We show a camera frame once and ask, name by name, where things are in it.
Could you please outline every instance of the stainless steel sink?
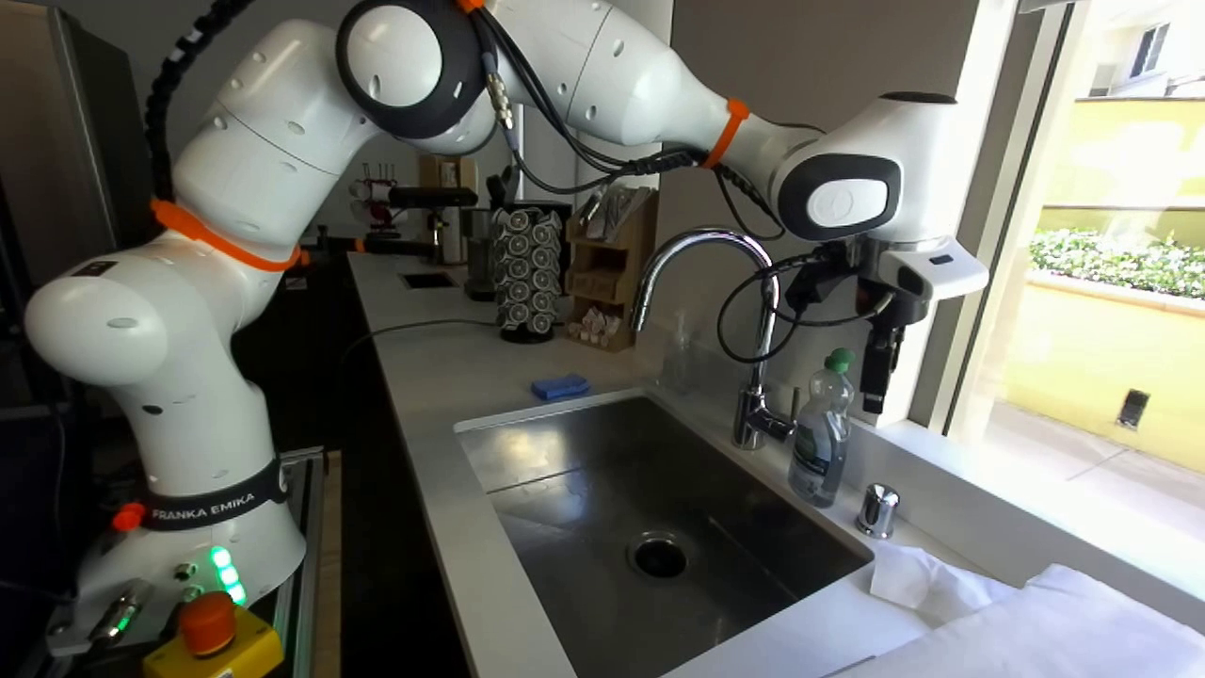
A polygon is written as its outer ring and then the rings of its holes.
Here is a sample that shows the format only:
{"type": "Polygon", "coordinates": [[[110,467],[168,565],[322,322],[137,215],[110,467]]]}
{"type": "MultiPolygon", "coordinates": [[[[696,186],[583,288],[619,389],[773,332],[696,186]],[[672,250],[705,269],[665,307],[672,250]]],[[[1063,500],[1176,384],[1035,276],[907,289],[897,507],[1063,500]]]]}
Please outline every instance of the stainless steel sink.
{"type": "Polygon", "coordinates": [[[672,671],[868,560],[645,394],[460,441],[583,678],[672,671]]]}

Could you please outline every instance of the towel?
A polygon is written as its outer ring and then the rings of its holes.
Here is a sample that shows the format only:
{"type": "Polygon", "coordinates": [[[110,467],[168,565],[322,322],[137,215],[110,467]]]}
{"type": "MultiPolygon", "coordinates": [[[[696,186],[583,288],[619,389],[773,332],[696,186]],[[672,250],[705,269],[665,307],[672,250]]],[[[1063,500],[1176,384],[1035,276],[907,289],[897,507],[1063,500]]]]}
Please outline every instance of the towel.
{"type": "Polygon", "coordinates": [[[868,595],[919,614],[930,624],[968,617],[1017,588],[956,570],[919,546],[881,544],[873,551],[868,595]]]}
{"type": "Polygon", "coordinates": [[[1205,637],[1051,565],[1017,595],[844,671],[844,678],[1202,678],[1205,637]]]}

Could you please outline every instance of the sponge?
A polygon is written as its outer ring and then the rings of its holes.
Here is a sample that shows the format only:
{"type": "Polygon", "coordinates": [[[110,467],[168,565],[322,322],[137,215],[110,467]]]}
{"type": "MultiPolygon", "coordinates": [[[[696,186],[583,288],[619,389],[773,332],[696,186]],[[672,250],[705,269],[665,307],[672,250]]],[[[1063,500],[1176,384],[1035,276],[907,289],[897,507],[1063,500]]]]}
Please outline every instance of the sponge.
{"type": "Polygon", "coordinates": [[[586,394],[591,384],[578,372],[563,372],[563,377],[530,382],[530,392],[533,399],[554,403],[554,399],[586,394]]]}

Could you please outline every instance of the kitchen counter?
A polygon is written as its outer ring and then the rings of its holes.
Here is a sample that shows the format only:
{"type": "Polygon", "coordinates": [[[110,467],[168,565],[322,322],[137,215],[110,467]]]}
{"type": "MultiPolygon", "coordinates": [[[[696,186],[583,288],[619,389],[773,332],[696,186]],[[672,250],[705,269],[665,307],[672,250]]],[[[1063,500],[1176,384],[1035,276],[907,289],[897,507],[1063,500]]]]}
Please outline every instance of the kitchen counter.
{"type": "MultiPolygon", "coordinates": [[[[844,540],[862,540],[850,528],[859,506],[850,489],[844,489],[835,507],[824,514],[796,500],[784,482],[784,452],[734,452],[726,446],[730,403],[696,403],[680,392],[665,392],[660,384],[660,361],[645,351],[611,353],[571,340],[505,342],[493,327],[486,327],[493,322],[493,307],[470,300],[460,284],[405,288],[402,276],[420,271],[420,260],[410,256],[348,256],[348,271],[475,673],[571,673],[571,662],[456,441],[460,421],[539,406],[539,399],[527,392],[527,384],[539,377],[578,372],[591,382],[591,392],[637,389],[741,464],[753,480],[786,497],[795,507],[835,528],[844,540]]],[[[897,544],[916,544],[936,558],[950,558],[907,528],[897,533],[897,544]]],[[[847,662],[881,656],[930,633],[921,617],[868,600],[866,585],[868,565],[687,659],[672,671],[672,678],[832,673],[847,662]]]]}

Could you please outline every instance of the white robotic arm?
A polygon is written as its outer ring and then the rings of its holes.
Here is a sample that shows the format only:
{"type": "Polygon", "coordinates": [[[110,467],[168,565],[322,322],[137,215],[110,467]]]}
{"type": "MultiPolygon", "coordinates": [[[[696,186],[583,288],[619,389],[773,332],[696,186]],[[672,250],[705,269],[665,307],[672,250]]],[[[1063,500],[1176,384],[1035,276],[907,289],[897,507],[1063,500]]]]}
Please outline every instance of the white robotic arm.
{"type": "Polygon", "coordinates": [[[299,565],[304,540],[276,494],[268,406],[240,382],[230,337],[268,308],[361,143],[389,132],[470,155],[507,102],[554,109],[567,132],[668,148],[628,167],[593,160],[607,172],[724,167],[796,238],[866,235],[903,251],[883,260],[930,289],[981,280],[950,244],[956,215],[930,180],[961,143],[950,102],[881,99],[829,136],[778,128],[710,93],[672,50],[599,0],[368,0],[338,29],[282,24],[176,155],[173,195],[154,204],[164,235],[86,260],[26,308],[47,367],[111,392],[151,489],[145,520],[84,565],[57,652],[104,639],[104,610],[129,593],[179,600],[219,585],[213,551],[240,570],[245,604],[299,565]]]}

